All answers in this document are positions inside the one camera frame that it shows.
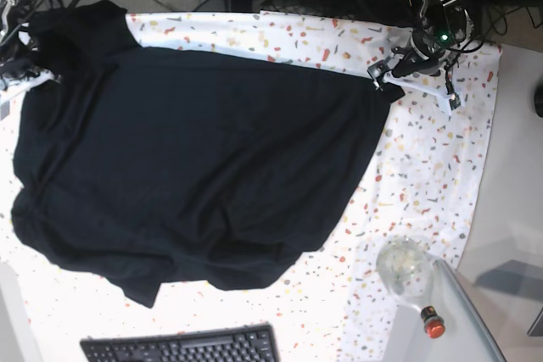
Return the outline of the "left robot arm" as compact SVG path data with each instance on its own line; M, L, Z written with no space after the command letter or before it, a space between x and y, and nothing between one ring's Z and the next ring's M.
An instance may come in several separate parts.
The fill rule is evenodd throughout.
M421 73L437 75L468 51L473 39L473 21L463 0L409 0L414 25L402 55L392 69L396 78Z

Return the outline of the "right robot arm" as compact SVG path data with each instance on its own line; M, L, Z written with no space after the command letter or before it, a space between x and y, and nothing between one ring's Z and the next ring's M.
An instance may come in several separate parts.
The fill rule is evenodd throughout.
M20 31L41 7L43 0L1 0L1 88L31 71Z

